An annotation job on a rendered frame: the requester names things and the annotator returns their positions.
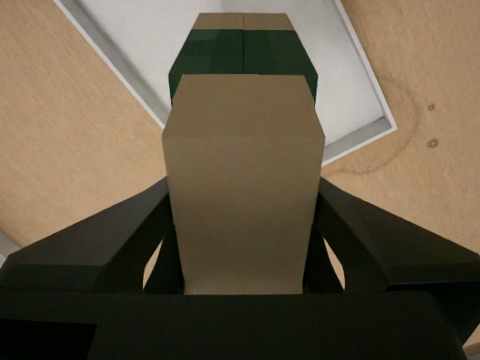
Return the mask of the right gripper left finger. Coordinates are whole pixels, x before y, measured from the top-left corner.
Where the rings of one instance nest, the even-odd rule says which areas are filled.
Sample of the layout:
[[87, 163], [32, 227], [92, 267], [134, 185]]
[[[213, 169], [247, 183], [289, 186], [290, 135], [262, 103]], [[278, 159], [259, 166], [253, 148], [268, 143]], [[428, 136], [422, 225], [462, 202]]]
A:
[[[160, 243], [143, 286], [146, 265]], [[0, 284], [94, 288], [99, 293], [184, 295], [183, 283], [166, 176], [9, 254], [0, 268]]]

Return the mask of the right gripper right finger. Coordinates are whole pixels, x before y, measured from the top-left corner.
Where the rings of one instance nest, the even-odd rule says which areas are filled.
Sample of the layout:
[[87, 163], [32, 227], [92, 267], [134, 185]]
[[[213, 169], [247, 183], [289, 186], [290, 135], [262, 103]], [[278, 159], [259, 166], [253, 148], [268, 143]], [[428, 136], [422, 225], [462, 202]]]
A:
[[[313, 222], [303, 294], [432, 292], [462, 347], [480, 324], [478, 253], [356, 197], [321, 175]], [[343, 268], [345, 286], [324, 239]]]

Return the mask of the tan block with dark green band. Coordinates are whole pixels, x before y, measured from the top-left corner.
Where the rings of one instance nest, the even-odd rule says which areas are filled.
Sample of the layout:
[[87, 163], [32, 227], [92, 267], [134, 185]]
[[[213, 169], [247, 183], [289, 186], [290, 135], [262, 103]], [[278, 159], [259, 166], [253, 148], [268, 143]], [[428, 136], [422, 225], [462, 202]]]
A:
[[287, 13], [199, 13], [161, 135], [184, 295], [303, 293], [318, 78]]

